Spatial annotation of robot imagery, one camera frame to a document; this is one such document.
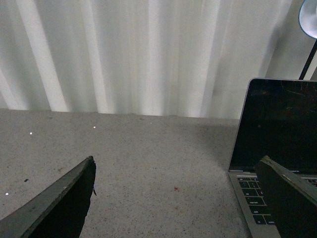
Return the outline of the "left gripper dark left finger camera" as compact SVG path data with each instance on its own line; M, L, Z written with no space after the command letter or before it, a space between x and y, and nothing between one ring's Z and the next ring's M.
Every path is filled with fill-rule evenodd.
M87 157L0 222L2 238L78 238L95 193L96 163Z

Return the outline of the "left gripper dark right finger camera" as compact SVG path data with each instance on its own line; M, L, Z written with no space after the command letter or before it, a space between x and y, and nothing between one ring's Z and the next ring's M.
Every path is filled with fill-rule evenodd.
M269 156L255 171L271 215L282 238L317 236L317 188Z

